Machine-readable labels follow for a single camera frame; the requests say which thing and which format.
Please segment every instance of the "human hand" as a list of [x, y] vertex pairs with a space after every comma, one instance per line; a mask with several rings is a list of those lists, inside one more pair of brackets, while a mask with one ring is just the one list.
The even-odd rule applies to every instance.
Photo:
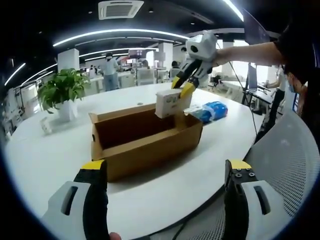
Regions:
[[121, 237], [118, 233], [110, 232], [109, 236], [110, 240], [121, 240]]

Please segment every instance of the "ceiling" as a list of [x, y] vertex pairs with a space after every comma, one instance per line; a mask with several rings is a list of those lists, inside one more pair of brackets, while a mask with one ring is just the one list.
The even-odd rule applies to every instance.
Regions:
[[[279, 33], [288, 23], [289, 9], [285, 0], [231, 1], [239, 9], [243, 7], [249, 11], [268, 31]], [[243, 28], [242, 21], [223, 0], [144, 0], [134, 18], [107, 20], [99, 20], [99, 2], [101, 1], [9, 2], [4, 12], [10, 18], [2, 19], [2, 24], [7, 24], [7, 27], [2, 35], [5, 38], [2, 37], [4, 43], [0, 74], [5, 81], [19, 65], [26, 65], [12, 78], [7, 88], [18, 86], [36, 72], [51, 66], [58, 53], [71, 48], [77, 48], [82, 55], [107, 49], [149, 47], [162, 42], [158, 39], [181, 43], [185, 41], [179, 37], [157, 33], [113, 32], [81, 37], [53, 47], [56, 42], [80, 34], [109, 29], [147, 29], [186, 35], [207, 29]]]

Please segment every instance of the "cable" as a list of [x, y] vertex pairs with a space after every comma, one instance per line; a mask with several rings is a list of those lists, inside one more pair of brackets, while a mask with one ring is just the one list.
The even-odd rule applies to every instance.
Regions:
[[186, 225], [187, 225], [187, 223], [188, 223], [188, 220], [186, 220], [183, 224], [182, 224], [182, 226], [179, 228], [179, 230], [176, 232], [176, 234], [173, 236], [173, 238], [172, 238], [172, 240], [176, 240], [177, 239], [177, 237], [179, 236], [179, 234], [182, 232], [182, 230], [186, 227]]
[[246, 89], [244, 88], [244, 86], [242, 86], [242, 83], [241, 83], [241, 81], [240, 81], [240, 79], [239, 79], [239, 77], [238, 77], [238, 75], [237, 75], [237, 73], [236, 73], [236, 71], [235, 71], [234, 66], [232, 65], [232, 63], [231, 63], [230, 61], [229, 61], [228, 63], [230, 64], [230, 66], [231, 66], [231, 68], [232, 68], [232, 70], [233, 70], [233, 72], [234, 72], [234, 75], [235, 75], [236, 79], [238, 80], [238, 82], [239, 82], [239, 84], [240, 84], [240, 86], [241, 86], [241, 88], [242, 88], [242, 92], [243, 92], [243, 94], [244, 94], [244, 98], [245, 98], [245, 100], [246, 100], [246, 102], [247, 102], [247, 104], [248, 104], [248, 107], [249, 107], [250, 112], [251, 112], [251, 115], [252, 115], [252, 120], [253, 120], [253, 125], [254, 125], [254, 130], [255, 130], [255, 136], [257, 137], [257, 136], [258, 136], [258, 132], [257, 132], [257, 127], [256, 127], [256, 122], [255, 122], [255, 116], [254, 116], [254, 112], [252, 111], [252, 109], [251, 109], [251, 107], [250, 107], [250, 103], [249, 103], [249, 101], [248, 101], [247, 94], [246, 94]]
[[[236, 79], [238, 80], [238, 82], [239, 82], [239, 84], [240, 84], [240, 86], [241, 86], [241, 88], [242, 88], [243, 94], [245, 94], [245, 95], [244, 95], [244, 96], [245, 96], [245, 100], [246, 100], [246, 102], [247, 102], [247, 104], [248, 104], [248, 107], [249, 107], [250, 112], [251, 112], [251, 115], [252, 115], [252, 121], [253, 121], [253, 125], [254, 125], [254, 130], [255, 130], [255, 137], [257, 137], [257, 136], [258, 136], [258, 132], [257, 132], [257, 127], [256, 127], [256, 122], [255, 122], [255, 116], [254, 116], [254, 112], [252, 111], [252, 109], [251, 109], [251, 107], [250, 107], [250, 103], [249, 103], [249, 101], [248, 101], [248, 99], [247, 99], [247, 95], [246, 95], [246, 92], [245, 92], [246, 89], [244, 88], [244, 86], [242, 86], [242, 83], [241, 83], [241, 81], [240, 81], [240, 79], [239, 79], [239, 77], [238, 77], [238, 75], [237, 75], [237, 73], [236, 73], [236, 71], [235, 71], [234, 66], [232, 65], [232, 63], [231, 63], [230, 61], [229, 61], [228, 63], [230, 64], [230, 66], [231, 66], [231, 68], [232, 68], [232, 70], [233, 70], [233, 72], [234, 72], [234, 75], [235, 75]], [[179, 234], [182, 232], [182, 230], [186, 227], [186, 225], [187, 225], [187, 223], [188, 223], [188, 221], [189, 221], [190, 219], [191, 219], [191, 218], [189, 218], [189, 219], [187, 219], [187, 220], [184, 221], [184, 223], [182, 224], [182, 226], [179, 228], [179, 230], [178, 230], [178, 231], [176, 232], [176, 234], [173, 236], [172, 240], [176, 240], [176, 239], [177, 239], [177, 237], [178, 237]]]

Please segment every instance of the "person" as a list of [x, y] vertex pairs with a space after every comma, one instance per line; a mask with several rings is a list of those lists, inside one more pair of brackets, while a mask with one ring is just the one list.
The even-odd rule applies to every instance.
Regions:
[[183, 62], [186, 61], [187, 58], [188, 58], [187, 48], [183, 46], [183, 47], [181, 48], [181, 52], [183, 53], [183, 57], [181, 58], [181, 62], [183, 63]]
[[306, 85], [302, 85], [301, 82], [297, 79], [297, 77], [292, 74], [292, 72], [288, 72], [286, 75], [289, 82], [290, 92], [299, 94], [296, 113], [301, 117], [308, 87]]
[[103, 84], [105, 91], [112, 91], [118, 88], [118, 74], [119, 65], [113, 58], [112, 52], [105, 55], [105, 63], [103, 69]]
[[110, 237], [110, 240], [121, 240], [120, 235], [116, 232], [110, 232], [109, 237]]
[[101, 74], [101, 67], [100, 67], [100, 65], [98, 65], [98, 68], [97, 68], [96, 72], [97, 72], [97, 75], [98, 75], [98, 74]]
[[171, 63], [171, 69], [179, 69], [178, 62], [177, 62], [177, 61], [172, 61], [172, 63]]
[[89, 70], [89, 78], [93, 79], [95, 78], [96, 74], [95, 74], [95, 70], [94, 70], [94, 66], [91, 65], [90, 70]]
[[290, 64], [300, 85], [308, 81], [301, 119], [312, 132], [320, 149], [320, 31], [318, 22], [320, 1], [295, 0], [292, 19], [275, 42], [218, 49], [212, 66], [230, 61], [257, 65]]
[[150, 67], [149, 67], [149, 62], [148, 62], [146, 59], [142, 61], [142, 67], [143, 67], [143, 68], [150, 69]]
[[281, 101], [285, 98], [285, 91], [286, 91], [286, 76], [285, 74], [288, 73], [288, 66], [285, 69], [281, 67], [278, 68], [277, 72], [277, 81], [275, 83], [267, 83], [265, 87], [267, 89], [274, 89], [278, 88], [274, 95], [274, 100], [272, 103], [272, 107], [269, 113], [269, 120], [265, 125], [265, 132], [268, 132], [276, 123], [277, 112]]

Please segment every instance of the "table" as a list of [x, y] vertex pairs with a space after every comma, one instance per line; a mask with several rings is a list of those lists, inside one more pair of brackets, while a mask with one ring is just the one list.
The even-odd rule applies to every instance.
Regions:
[[[241, 82], [241, 84], [238, 81], [222, 81], [222, 83], [228, 87], [228, 91], [227, 91], [227, 96], [229, 96], [229, 98], [231, 98], [234, 101], [237, 102], [241, 102], [242, 101], [242, 94], [239, 95], [239, 92], [242, 92], [243, 89], [242, 87], [246, 87], [246, 82]], [[251, 102], [252, 96], [256, 97], [262, 101], [264, 101], [265, 103], [267, 103], [268, 105], [271, 104], [273, 102], [273, 97], [272, 94], [275, 90], [274, 89], [270, 89], [269, 91], [263, 92], [262, 90], [259, 90], [259, 88], [255, 91], [255, 92], [251, 92], [250, 90], [248, 90], [246, 92], [246, 94], [250, 95], [250, 99], [248, 99], [249, 102]]]
[[[79, 117], [60, 124], [49, 115], [55, 131], [45, 136], [39, 112], [23, 121], [5, 148], [7, 166], [17, 191], [37, 217], [48, 208], [48, 200], [80, 167], [91, 159], [92, 124], [88, 116], [152, 104], [156, 92], [171, 83], [129, 87], [78, 101]], [[197, 89], [191, 106], [221, 101], [228, 116], [204, 126], [198, 147], [164, 167], [108, 184], [107, 224], [122, 239], [134, 239], [162, 230], [205, 203], [224, 184], [225, 160], [243, 159], [255, 141], [251, 112], [247, 106]], [[259, 129], [263, 117], [254, 115]]]
[[[130, 71], [123, 71], [123, 72], [118, 72], [117, 74], [118, 74], [118, 83], [119, 83], [119, 86], [121, 86], [120, 85], [121, 78], [124, 76], [130, 75], [131, 72]], [[103, 76], [97, 76], [95, 78], [91, 78], [90, 82], [95, 85], [95, 87], [94, 87], [95, 89], [91, 89], [91, 90], [86, 89], [85, 90], [86, 96], [100, 93], [100, 91], [104, 89], [103, 80], [104, 80]]]

